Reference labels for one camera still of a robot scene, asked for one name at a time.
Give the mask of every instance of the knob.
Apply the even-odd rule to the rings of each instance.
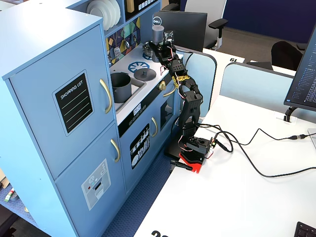
[[[163,80],[159,84],[159,90],[166,90],[166,82]]]

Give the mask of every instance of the computer monitor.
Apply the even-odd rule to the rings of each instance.
[[[203,52],[207,13],[159,11],[154,14],[154,25],[173,31],[176,46]]]
[[[316,30],[296,72],[284,105],[316,111]]]

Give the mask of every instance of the robotic arm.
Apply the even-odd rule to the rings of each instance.
[[[162,67],[169,70],[174,85],[179,89],[184,106],[179,116],[178,126],[183,130],[183,136],[188,137],[193,136],[196,131],[194,124],[198,123],[203,96],[195,80],[188,75],[182,60],[176,54],[173,41],[172,31],[164,32],[163,26],[153,26],[153,41],[149,42],[153,50],[153,61],[160,62]],[[184,92],[183,86],[190,91]],[[187,122],[190,117],[192,117],[192,122]]]
[[[209,140],[194,137],[203,96],[195,80],[188,75],[183,61],[176,54],[176,47],[173,45],[173,42],[172,31],[164,32],[163,26],[153,26],[153,41],[149,42],[149,46],[153,50],[153,61],[160,62],[161,67],[169,70],[174,85],[179,89],[179,94],[184,100],[184,106],[178,119],[178,126],[182,129],[181,138],[186,143],[185,149],[179,145],[183,150],[179,156],[185,164],[172,160],[171,165],[199,173],[205,155],[210,151]]]

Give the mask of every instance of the blue carpet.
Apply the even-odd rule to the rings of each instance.
[[[170,175],[170,158],[157,155],[102,237],[133,237]]]

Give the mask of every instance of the dell monitor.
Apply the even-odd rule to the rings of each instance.
[[[173,31],[176,46],[203,52],[207,13],[159,11],[154,14],[153,24]]]

